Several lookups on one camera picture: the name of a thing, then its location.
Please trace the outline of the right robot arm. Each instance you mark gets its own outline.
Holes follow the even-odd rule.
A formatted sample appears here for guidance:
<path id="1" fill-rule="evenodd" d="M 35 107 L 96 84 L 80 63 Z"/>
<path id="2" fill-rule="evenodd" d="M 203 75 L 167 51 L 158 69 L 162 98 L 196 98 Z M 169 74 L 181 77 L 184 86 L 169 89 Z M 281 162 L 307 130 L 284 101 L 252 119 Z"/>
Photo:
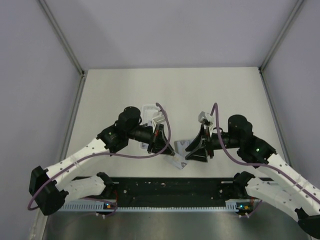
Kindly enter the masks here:
<path id="1" fill-rule="evenodd" d="M 213 117 L 202 112 L 198 121 L 200 130 L 185 149 L 186 160 L 207 162 L 215 150 L 236 149 L 241 160 L 233 160 L 253 167 L 267 175 L 275 186 L 262 181 L 252 173 L 243 171 L 233 179 L 233 192 L 239 198 L 246 196 L 262 200 L 295 220 L 299 227 L 315 239 L 320 237 L 320 190 L 295 171 L 263 139 L 253 134 L 253 125 L 243 115 L 232 115 L 228 129 L 213 126 Z"/>

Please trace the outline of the grey card holder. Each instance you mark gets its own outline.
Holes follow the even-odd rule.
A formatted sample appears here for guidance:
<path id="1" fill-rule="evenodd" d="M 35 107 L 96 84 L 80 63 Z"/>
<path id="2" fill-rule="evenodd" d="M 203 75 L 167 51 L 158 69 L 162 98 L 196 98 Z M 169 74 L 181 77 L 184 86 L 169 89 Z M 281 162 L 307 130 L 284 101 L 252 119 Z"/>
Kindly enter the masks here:
<path id="1" fill-rule="evenodd" d="M 185 157 L 188 152 L 186 151 L 186 148 L 191 144 L 192 140 L 177 140 L 174 142 L 174 149 L 175 151 Z"/>

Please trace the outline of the white plastic basket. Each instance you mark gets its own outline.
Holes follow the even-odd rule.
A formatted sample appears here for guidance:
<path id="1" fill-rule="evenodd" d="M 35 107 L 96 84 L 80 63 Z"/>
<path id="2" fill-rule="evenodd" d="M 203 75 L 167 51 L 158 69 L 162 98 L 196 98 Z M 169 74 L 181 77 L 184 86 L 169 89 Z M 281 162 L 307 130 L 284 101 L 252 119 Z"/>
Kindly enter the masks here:
<path id="1" fill-rule="evenodd" d="M 154 113 L 161 112 L 161 109 L 156 104 L 145 104 L 141 108 L 141 118 L 142 118 L 142 125 L 147 127 L 148 130 L 151 130 L 151 136 L 153 136 L 153 127 L 152 127 L 152 117 Z"/>

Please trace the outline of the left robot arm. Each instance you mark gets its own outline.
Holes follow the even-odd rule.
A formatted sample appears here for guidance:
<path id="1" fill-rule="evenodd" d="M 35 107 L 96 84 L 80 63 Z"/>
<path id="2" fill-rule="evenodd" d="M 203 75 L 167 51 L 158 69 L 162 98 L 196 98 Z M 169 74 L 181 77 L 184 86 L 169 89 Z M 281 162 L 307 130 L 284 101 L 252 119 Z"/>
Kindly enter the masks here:
<path id="1" fill-rule="evenodd" d="M 137 107 L 128 106 L 118 115 L 113 125 L 102 130 L 76 153 L 46 168 L 34 168 L 29 182 L 32 198 L 27 209 L 39 209 L 44 216 L 50 216 L 64 204 L 74 200 L 90 196 L 109 198 L 114 187 L 106 173 L 99 172 L 78 179 L 84 170 L 99 161 L 100 156 L 139 160 L 159 155 L 173 156 L 175 152 L 170 145 L 171 136 L 164 133 L 164 127 L 170 126 L 168 115 L 159 103 L 155 105 L 158 112 L 153 118 L 154 126 L 143 125 L 141 111 Z M 120 153 L 128 146 L 130 140 L 147 144 L 148 154 L 141 157 Z"/>

